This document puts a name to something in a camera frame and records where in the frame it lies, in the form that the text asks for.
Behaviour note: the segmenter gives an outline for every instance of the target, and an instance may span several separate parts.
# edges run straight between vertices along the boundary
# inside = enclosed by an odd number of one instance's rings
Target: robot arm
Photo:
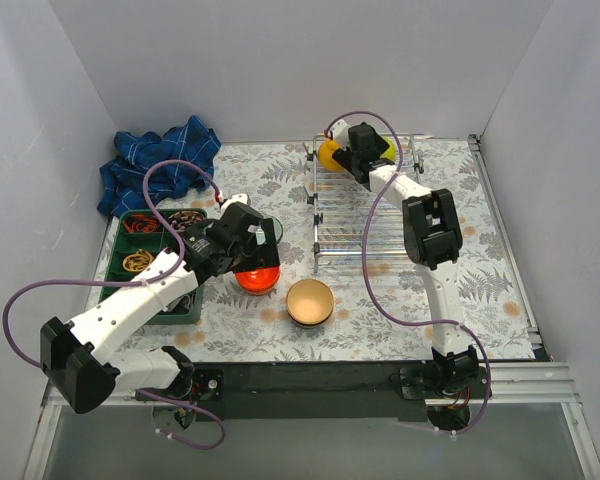
[[[168,277],[147,282],[177,261],[178,254],[166,250],[134,278],[144,285],[120,288],[67,323],[53,318],[43,325],[42,370],[77,413],[96,408],[114,391],[153,388],[171,398],[191,391],[193,364],[175,348],[115,352],[169,303],[212,276],[280,265],[273,221],[243,202],[248,197],[235,196],[223,205],[220,219],[187,229],[184,261]]]
[[[327,134],[340,146],[333,159],[358,183],[380,193],[396,172],[395,165],[380,158],[387,142],[371,126],[350,127],[344,120]],[[399,173],[383,196],[402,211],[405,248],[424,281],[431,319],[463,322],[457,285],[462,234],[451,192],[431,190]],[[433,326],[433,357],[445,386],[478,372],[476,351],[466,338],[454,325]]]

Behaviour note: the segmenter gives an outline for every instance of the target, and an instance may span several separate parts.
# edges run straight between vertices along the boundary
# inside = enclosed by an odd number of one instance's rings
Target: blue plaid cloth
[[[162,138],[153,132],[141,137],[117,132],[113,143],[120,154],[100,167],[104,194],[98,210],[116,217],[128,210],[147,208],[142,196],[142,179],[156,163],[172,158],[186,160],[213,177],[213,157],[220,149],[220,140],[214,131],[207,129],[195,115],[185,126],[170,129]],[[184,197],[189,187],[204,190],[207,184],[197,172],[182,165],[169,165],[151,176],[149,195],[156,204],[167,197]]]

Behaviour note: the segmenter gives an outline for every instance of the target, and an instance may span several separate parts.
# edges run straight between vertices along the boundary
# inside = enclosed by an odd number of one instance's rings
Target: white enclosure
[[[93,275],[116,130],[195,113],[222,141],[308,139],[361,108],[402,132],[484,134],[540,331],[600,455],[600,0],[0,0],[0,314],[34,280]],[[25,351],[86,293],[19,302]],[[0,479],[23,472],[44,386],[0,327]]]

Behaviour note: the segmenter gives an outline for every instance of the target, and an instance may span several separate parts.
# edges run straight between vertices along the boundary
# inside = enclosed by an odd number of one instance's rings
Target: leaf pattern
[[[289,190],[289,198],[296,203],[304,203],[307,200],[307,192],[304,187],[293,187]]]
[[[456,201],[464,239],[458,286],[467,324],[495,358],[532,358],[526,312],[509,280],[513,275],[504,260],[502,242],[467,143],[427,140],[418,148],[425,160],[422,183],[431,188],[448,188]],[[310,253],[313,207],[307,205],[303,188],[309,186],[313,177],[305,171],[305,160],[301,143],[222,146],[214,160],[217,183],[227,194],[249,193],[257,210],[275,216],[284,226],[279,244],[280,280],[267,295],[252,296],[239,287],[231,274],[212,278],[204,285],[198,324],[145,325],[123,344],[122,350],[149,350],[175,343],[194,362],[430,358],[431,342],[424,328],[394,325],[375,309],[362,281],[358,259],[320,265],[317,278],[327,283],[336,297],[334,312],[327,322],[307,330],[290,321],[284,303],[289,287],[297,280],[314,276]],[[335,194],[361,213],[358,223],[340,220],[339,226],[348,229],[347,235],[333,239],[344,242],[360,237],[369,192],[352,181]],[[185,208],[195,203],[207,208],[210,217],[217,218],[218,211],[209,206],[212,199],[210,191],[192,190],[186,197],[165,200],[160,206]],[[113,219],[96,278],[104,276],[117,227],[118,220]],[[333,230],[334,234],[338,232],[343,230]],[[430,318],[424,284],[408,261],[374,261],[370,272],[372,287],[390,313],[411,322]],[[99,294],[100,288],[91,289],[89,305],[95,305]]]

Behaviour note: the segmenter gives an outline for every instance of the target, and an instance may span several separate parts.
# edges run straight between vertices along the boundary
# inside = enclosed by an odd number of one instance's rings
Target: wire rack
[[[423,173],[422,152],[413,148],[418,141],[414,135],[400,135],[405,161],[402,171],[420,183]],[[307,191],[308,202],[313,203],[314,274],[320,265],[333,261],[359,265],[362,254],[362,232],[375,198],[357,184],[349,172],[331,172],[317,160],[318,143],[324,135],[313,137],[313,151],[305,146],[307,159],[313,166],[313,182]],[[390,258],[391,262],[409,263],[404,248],[402,212],[386,200],[381,200],[374,215],[367,252],[372,258]]]

